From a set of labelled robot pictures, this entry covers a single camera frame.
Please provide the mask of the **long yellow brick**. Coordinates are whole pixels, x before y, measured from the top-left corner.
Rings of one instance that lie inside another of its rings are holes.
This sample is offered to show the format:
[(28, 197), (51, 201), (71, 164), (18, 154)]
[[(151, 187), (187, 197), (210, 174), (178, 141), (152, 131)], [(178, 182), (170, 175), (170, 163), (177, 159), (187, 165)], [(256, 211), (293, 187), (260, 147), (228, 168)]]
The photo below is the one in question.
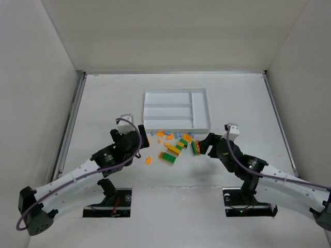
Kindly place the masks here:
[(176, 156), (179, 156), (180, 152), (181, 152), (180, 149), (178, 149), (177, 147), (172, 146), (172, 145), (168, 145), (168, 151), (171, 152), (172, 154), (176, 155)]

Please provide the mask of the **green plate brick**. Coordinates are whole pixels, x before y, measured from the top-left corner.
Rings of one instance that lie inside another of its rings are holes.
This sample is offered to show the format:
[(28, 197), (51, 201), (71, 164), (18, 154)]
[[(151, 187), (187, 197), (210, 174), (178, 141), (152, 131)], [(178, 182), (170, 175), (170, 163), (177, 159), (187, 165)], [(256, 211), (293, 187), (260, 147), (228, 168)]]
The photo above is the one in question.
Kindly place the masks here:
[(191, 147), (192, 147), (193, 154), (194, 154), (194, 155), (197, 155), (197, 154), (198, 154), (198, 150), (197, 150), (197, 147), (196, 147), (195, 141), (192, 141), (192, 142), (191, 142)]

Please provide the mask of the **green yellow bricks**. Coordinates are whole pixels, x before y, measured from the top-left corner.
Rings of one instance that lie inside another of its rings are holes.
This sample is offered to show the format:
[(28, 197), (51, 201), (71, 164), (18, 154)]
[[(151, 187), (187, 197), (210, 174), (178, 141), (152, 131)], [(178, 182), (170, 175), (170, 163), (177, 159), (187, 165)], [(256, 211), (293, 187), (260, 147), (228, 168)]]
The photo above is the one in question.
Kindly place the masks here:
[(185, 139), (181, 138), (175, 147), (179, 150), (182, 150), (183, 148), (188, 147), (188, 142)]

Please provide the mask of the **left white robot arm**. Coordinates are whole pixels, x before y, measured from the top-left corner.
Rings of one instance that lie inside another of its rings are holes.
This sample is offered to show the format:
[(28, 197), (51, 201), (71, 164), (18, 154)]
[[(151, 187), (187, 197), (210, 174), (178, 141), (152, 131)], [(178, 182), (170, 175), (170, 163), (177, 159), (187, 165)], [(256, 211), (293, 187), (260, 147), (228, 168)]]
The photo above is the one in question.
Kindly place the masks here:
[(143, 125), (133, 127), (126, 134), (120, 134), (117, 129), (110, 134), (113, 143), (73, 171), (46, 185), (35, 189), (25, 187), (20, 191), (18, 231), (27, 230), (31, 237), (39, 235), (72, 211), (109, 203), (116, 197), (116, 187), (108, 177), (130, 166), (134, 158), (139, 159), (140, 150), (148, 148), (149, 141)]

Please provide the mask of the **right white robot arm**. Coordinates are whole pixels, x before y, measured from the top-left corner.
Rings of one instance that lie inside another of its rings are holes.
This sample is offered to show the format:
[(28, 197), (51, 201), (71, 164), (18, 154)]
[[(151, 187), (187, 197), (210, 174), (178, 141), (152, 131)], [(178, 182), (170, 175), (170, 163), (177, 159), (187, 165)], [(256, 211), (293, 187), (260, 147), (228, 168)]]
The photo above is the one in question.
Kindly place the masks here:
[(229, 173), (243, 181), (244, 197), (298, 212), (330, 230), (330, 187), (291, 176), (266, 161), (243, 154), (230, 139), (210, 133), (198, 142), (201, 154), (219, 159)]

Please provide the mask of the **green two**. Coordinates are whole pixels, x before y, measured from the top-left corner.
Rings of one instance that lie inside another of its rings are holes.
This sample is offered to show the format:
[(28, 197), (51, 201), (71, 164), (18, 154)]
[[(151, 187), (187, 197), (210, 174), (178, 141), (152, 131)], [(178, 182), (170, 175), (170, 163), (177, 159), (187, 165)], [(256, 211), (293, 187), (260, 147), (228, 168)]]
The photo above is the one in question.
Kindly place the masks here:
[(176, 157), (169, 154), (169, 153), (164, 152), (163, 158), (161, 158), (161, 159), (166, 161), (166, 162), (169, 162), (169, 163), (173, 164), (176, 160)]

